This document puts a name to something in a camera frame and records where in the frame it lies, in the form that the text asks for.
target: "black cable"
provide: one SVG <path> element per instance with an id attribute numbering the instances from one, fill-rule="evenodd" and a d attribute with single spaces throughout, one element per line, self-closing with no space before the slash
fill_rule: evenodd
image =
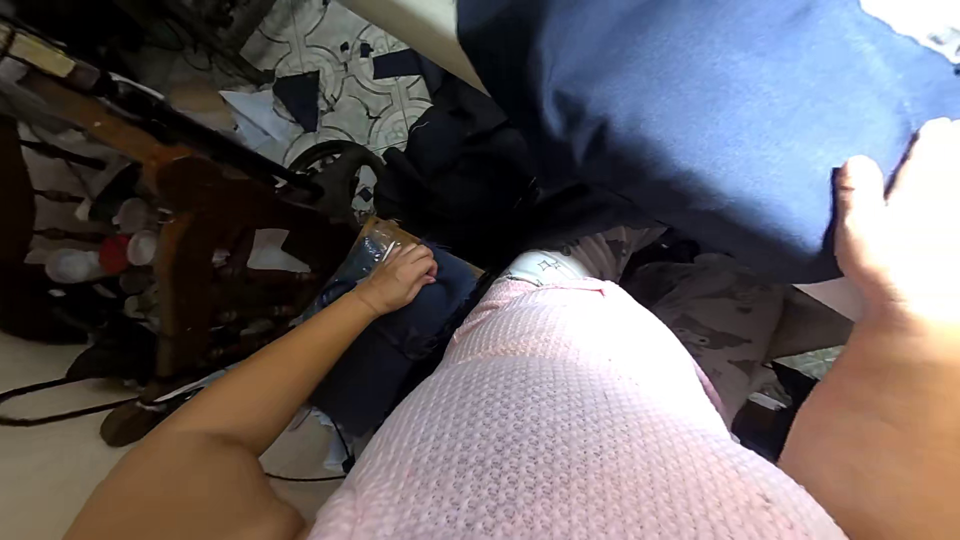
<path id="1" fill-rule="evenodd" d="M 8 96 L 3 92 L 0 92 L 0 96 L 2 96 L 3 100 L 6 101 L 7 105 L 10 106 L 11 113 L 13 113 L 14 115 L 17 115 L 17 113 L 19 112 L 19 109 L 16 107 L 16 105 L 13 104 L 13 100 L 10 99 L 10 96 Z M 30 133 L 33 134 L 34 137 L 36 137 L 36 140 L 42 142 L 43 144 L 47 144 L 49 146 L 57 146 L 56 144 L 51 144 L 47 142 L 46 139 L 40 136 L 40 134 L 37 133 L 36 130 L 34 129 L 33 124 L 31 124 L 26 120 L 23 120 L 22 118 L 18 118 L 18 119 L 19 121 L 23 122 L 23 125 L 27 126 L 27 129 L 30 130 Z M 84 177 L 80 176 L 80 173 L 77 172 L 77 169 L 73 168 L 73 163 L 71 163 L 70 160 L 68 160 L 67 158 L 60 158 L 60 159 L 66 165 L 66 168 L 69 169 L 71 173 L 73 173 L 73 176 L 77 178 L 77 182 L 80 184 L 80 188 L 84 191 L 86 198 L 92 201 L 93 193 L 90 191 L 90 186 L 86 184 L 86 180 L 84 180 Z"/>
<path id="2" fill-rule="evenodd" d="M 265 473 L 265 474 L 272 479 L 286 480 L 288 482 L 321 482 L 321 481 L 327 481 L 327 480 L 345 479 L 347 477 L 347 474 L 349 474 L 350 469 L 353 468 L 353 464 L 356 463 L 356 457 L 353 456 L 353 453 L 350 451 L 350 447 L 347 446 L 347 440 L 344 438 L 344 435 L 340 433 L 340 427 L 337 426 L 336 422 L 333 422 L 332 420 L 331 422 L 333 423 L 333 428 L 337 431 L 337 436 L 340 437 L 340 443 L 344 445 L 344 451 L 347 452 L 347 459 L 344 460 L 344 464 L 343 464 L 345 474 L 336 476 L 336 477 L 320 477 L 316 479 L 292 479 L 289 477 L 274 475 L 272 473 Z"/>
<path id="3" fill-rule="evenodd" d="M 272 473 L 265 473 L 265 474 L 272 479 L 284 480 L 288 482 L 323 482 L 328 480 L 342 480 L 347 477 L 347 475 L 340 475 L 339 477 L 320 477 L 318 479 L 291 479 L 287 477 L 282 477 L 280 475 L 274 475 Z"/>

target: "dark garment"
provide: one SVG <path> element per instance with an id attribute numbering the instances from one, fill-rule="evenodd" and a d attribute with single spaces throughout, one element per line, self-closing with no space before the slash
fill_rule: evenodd
<path id="1" fill-rule="evenodd" d="M 652 217 L 782 282 L 839 275 L 833 167 L 864 154 L 890 174 L 926 120 L 960 116 L 949 62 L 856 0 L 457 5 L 545 194 L 586 184 L 602 201 L 592 217 L 569 198 L 572 231 Z"/>
<path id="2" fill-rule="evenodd" d="M 407 374 L 430 356 L 444 337 L 448 319 L 477 284 L 466 263 L 430 247 L 437 261 L 437 282 L 421 289 L 409 306 L 378 318 L 361 332 L 310 396 L 310 404 L 350 434 L 363 435 L 387 417 Z M 372 262 L 351 265 L 371 267 Z M 331 287 L 336 292 L 325 290 L 321 304 L 314 307 L 332 303 L 351 290 L 352 283 L 335 282 Z"/>
<path id="3" fill-rule="evenodd" d="M 490 97 L 455 77 L 432 97 L 406 148 L 383 153 L 377 215 L 483 268 L 506 264 L 519 253 L 518 235 L 531 231 L 516 225 L 521 199 L 533 193 L 526 143 Z"/>

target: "sewing machine hand wheel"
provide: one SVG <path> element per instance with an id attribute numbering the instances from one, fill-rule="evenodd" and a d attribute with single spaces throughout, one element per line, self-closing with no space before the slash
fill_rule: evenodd
<path id="1" fill-rule="evenodd" d="M 383 160 L 364 146 L 348 140 L 327 140 L 304 150 L 288 168 L 311 173 L 310 181 L 324 189 L 324 196 L 313 203 L 314 209 L 333 222 L 347 223 L 359 231 L 361 223 L 352 204 L 364 165 L 377 179 L 385 171 Z"/>

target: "forearm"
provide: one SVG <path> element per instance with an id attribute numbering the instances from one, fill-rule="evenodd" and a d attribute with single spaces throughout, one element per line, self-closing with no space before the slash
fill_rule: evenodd
<path id="1" fill-rule="evenodd" d="M 960 328 L 866 320 L 797 415 L 780 467 L 852 537 L 953 537 Z"/>
<path id="2" fill-rule="evenodd" d="M 143 444 L 171 432 L 205 433 L 262 454 L 374 317 L 353 294 L 343 296 L 211 384 Z"/>

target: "fingers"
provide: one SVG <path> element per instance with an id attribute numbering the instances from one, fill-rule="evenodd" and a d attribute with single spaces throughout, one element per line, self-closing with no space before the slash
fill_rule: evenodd
<path id="1" fill-rule="evenodd" d="M 838 224 L 856 225 L 883 210 L 883 172 L 866 156 L 854 156 L 834 178 Z"/>
<path id="2" fill-rule="evenodd" d="M 883 173 L 876 162 L 854 156 L 834 176 L 836 187 L 836 255 L 841 268 L 865 257 L 870 231 L 882 218 Z"/>
<path id="3" fill-rule="evenodd" d="M 434 275 L 436 275 L 437 261 L 430 258 L 421 258 L 411 265 L 411 272 L 415 276 L 429 278 L 428 282 L 435 282 L 437 279 L 434 276 L 430 275 L 430 271 L 434 270 Z"/>
<path id="4" fill-rule="evenodd" d="M 900 167 L 889 200 L 898 204 L 910 199 L 932 202 L 935 192 L 954 188 L 945 177 L 956 172 L 958 148 L 960 122 L 937 118 L 925 123 Z"/>

